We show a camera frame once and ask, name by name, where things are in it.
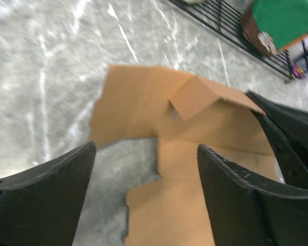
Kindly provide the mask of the brown cardboard box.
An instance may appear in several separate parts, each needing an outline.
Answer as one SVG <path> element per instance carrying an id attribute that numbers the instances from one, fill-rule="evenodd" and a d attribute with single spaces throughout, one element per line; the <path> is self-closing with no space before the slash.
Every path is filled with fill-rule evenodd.
<path id="1" fill-rule="evenodd" d="M 214 245 L 200 182 L 204 144 L 245 168 L 278 180 L 271 146 L 241 90 L 174 69 L 110 65 L 89 139 L 156 137 L 161 179 L 131 189 L 126 245 Z"/>

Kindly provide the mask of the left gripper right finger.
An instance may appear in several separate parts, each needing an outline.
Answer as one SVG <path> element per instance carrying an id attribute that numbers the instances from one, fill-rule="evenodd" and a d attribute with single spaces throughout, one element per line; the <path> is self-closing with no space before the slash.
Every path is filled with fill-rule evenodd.
<path id="1" fill-rule="evenodd" d="M 216 245 L 308 245 L 308 190 L 273 181 L 199 145 Z"/>

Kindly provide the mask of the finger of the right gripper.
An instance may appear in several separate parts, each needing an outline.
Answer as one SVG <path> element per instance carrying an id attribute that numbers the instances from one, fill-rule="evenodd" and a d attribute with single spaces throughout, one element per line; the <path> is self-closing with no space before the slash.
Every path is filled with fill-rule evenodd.
<path id="1" fill-rule="evenodd" d="M 308 112 L 270 101 L 248 91 L 264 111 L 253 111 L 271 145 L 287 185 L 308 189 Z"/>

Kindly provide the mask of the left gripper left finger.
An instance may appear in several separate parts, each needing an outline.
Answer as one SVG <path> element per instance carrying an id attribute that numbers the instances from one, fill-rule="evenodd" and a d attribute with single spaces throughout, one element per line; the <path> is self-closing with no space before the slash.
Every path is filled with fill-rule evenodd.
<path id="1" fill-rule="evenodd" d="M 0 179 L 0 245 L 72 245 L 96 155 L 94 142 Z"/>

